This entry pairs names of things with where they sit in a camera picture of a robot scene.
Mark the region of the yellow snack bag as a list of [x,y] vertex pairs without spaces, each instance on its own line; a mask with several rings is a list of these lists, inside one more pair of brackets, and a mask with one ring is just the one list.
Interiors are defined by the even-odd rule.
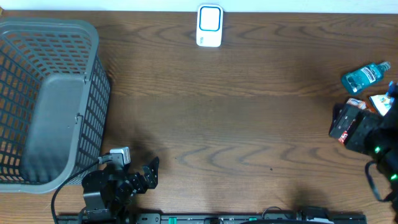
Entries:
[[373,104],[373,107],[381,116],[386,115],[386,113],[391,109],[394,102],[394,98],[388,96],[387,94],[373,95],[370,96],[369,99],[370,102]]

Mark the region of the blue mouthwash bottle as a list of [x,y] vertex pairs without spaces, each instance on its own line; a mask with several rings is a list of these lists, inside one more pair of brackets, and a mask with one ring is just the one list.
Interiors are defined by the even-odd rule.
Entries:
[[358,95],[368,87],[380,82],[390,69],[391,64],[389,62],[370,63],[353,72],[344,74],[341,82],[350,94]]

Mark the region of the red-brown snack bar wrapper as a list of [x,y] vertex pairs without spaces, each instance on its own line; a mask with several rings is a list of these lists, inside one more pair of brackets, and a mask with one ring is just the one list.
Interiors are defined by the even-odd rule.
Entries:
[[352,122],[350,123],[350,125],[343,131],[343,133],[341,134],[341,136],[338,138],[338,141],[342,144],[345,143],[346,138],[348,137],[348,130],[350,129],[350,127],[352,126],[353,123],[355,123],[355,119],[352,120]]

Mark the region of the small orange box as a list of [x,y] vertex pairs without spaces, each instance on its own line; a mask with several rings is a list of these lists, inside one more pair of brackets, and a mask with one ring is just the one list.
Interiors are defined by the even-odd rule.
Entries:
[[351,105],[351,106],[355,106],[361,110],[367,110],[367,111],[372,111],[372,109],[369,107],[369,105],[363,101],[363,100],[359,100],[356,98],[349,98],[346,101],[346,104]]

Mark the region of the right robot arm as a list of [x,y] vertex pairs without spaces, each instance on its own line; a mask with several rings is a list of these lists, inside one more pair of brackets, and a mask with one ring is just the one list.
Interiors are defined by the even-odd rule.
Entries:
[[[390,82],[386,93],[392,104],[381,116],[347,103],[333,107],[329,137],[338,140],[347,150],[372,158],[365,165],[365,175],[373,195],[379,202],[390,202],[397,211],[397,83]],[[371,165],[388,180],[391,192],[381,197],[369,173]]]

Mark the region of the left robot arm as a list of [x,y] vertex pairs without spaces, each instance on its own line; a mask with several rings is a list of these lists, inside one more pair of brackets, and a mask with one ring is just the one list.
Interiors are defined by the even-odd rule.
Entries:
[[143,174],[130,173],[130,149],[119,147],[98,158],[106,167],[85,175],[82,180],[86,219],[80,223],[135,223],[127,209],[131,199],[155,189],[159,182],[159,158],[142,167]]

